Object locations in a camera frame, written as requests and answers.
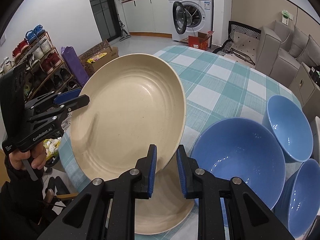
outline human hand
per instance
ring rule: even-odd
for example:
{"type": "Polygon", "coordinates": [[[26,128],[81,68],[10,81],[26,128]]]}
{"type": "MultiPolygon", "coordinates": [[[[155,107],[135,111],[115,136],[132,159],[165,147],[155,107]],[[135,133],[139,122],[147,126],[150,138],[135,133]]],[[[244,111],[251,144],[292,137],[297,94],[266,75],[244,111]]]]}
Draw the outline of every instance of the human hand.
{"type": "Polygon", "coordinates": [[[34,158],[31,163],[31,167],[33,169],[42,169],[46,162],[47,154],[45,152],[45,147],[43,146],[43,142],[40,142],[36,147],[27,151],[25,153],[20,152],[19,150],[15,150],[9,154],[9,159],[11,165],[16,170],[25,170],[25,166],[22,163],[22,160],[28,159],[30,155],[34,158]]]}

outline screw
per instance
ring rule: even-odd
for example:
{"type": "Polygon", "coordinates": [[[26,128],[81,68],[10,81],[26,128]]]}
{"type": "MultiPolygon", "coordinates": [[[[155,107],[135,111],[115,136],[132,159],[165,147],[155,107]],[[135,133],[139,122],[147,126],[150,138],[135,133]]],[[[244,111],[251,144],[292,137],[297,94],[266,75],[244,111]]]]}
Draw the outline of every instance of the screw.
{"type": "Polygon", "coordinates": [[[195,173],[198,175],[203,175],[204,174],[204,169],[198,168],[195,170],[195,173]]]}
{"type": "Polygon", "coordinates": [[[102,179],[96,178],[92,181],[92,184],[98,186],[102,183],[102,179]]]}
{"type": "Polygon", "coordinates": [[[232,179],[232,182],[233,182],[234,184],[239,185],[239,184],[241,184],[242,180],[241,180],[240,178],[238,178],[238,177],[234,177],[234,178],[232,179]]]}
{"type": "Polygon", "coordinates": [[[138,169],[132,169],[132,170],[130,170],[130,174],[131,175],[137,175],[137,174],[139,174],[139,170],[138,169]]]}

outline sofa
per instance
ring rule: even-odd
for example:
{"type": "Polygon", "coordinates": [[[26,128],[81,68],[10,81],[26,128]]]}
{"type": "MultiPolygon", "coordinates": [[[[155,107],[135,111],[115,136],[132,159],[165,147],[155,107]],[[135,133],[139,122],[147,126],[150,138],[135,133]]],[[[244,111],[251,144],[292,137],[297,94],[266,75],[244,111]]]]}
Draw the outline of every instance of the sofa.
{"type": "Polygon", "coordinates": [[[311,35],[279,21],[261,30],[255,69],[289,87],[301,63],[320,65],[320,47],[311,35]]]}

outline checkered tablecloth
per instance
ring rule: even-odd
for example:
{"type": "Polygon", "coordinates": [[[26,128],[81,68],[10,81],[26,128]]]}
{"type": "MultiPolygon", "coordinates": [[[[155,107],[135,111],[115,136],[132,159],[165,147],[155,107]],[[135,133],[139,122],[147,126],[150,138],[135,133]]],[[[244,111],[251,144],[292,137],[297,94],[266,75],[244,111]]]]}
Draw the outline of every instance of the checkered tablecloth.
{"type": "MultiPolygon", "coordinates": [[[[272,95],[282,95],[301,105],[293,93],[268,76],[233,60],[186,46],[171,46],[155,56],[169,63],[178,73],[187,99],[186,126],[181,139],[188,155],[199,135],[211,124],[228,117],[246,117],[262,123],[266,101],[272,95]]],[[[61,163],[72,184],[80,192],[90,180],[80,170],[74,158],[69,130],[59,148],[61,163]]],[[[299,163],[286,166],[286,179],[299,163]]],[[[135,239],[178,240],[197,239],[198,209],[174,229],[135,239]]]]}

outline red shoe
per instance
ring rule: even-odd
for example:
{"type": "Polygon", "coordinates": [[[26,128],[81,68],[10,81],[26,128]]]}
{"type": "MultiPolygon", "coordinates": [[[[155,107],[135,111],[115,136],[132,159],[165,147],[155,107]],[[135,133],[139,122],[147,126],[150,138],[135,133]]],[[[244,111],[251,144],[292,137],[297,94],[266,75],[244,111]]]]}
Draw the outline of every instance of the red shoe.
{"type": "Polygon", "coordinates": [[[21,53],[24,53],[27,48],[29,48],[28,42],[26,39],[21,41],[18,45],[18,48],[20,49],[21,53]]]}
{"type": "Polygon", "coordinates": [[[44,61],[41,64],[41,67],[47,74],[50,74],[53,70],[51,61],[48,58],[44,59],[44,61]]]}
{"type": "Polygon", "coordinates": [[[21,57],[21,51],[18,47],[13,50],[12,57],[14,58],[14,61],[17,61],[21,57]]]}
{"type": "Polygon", "coordinates": [[[56,52],[51,52],[48,55],[48,59],[51,61],[52,65],[54,65],[55,67],[57,67],[62,62],[60,57],[58,56],[58,54],[56,52]]]}

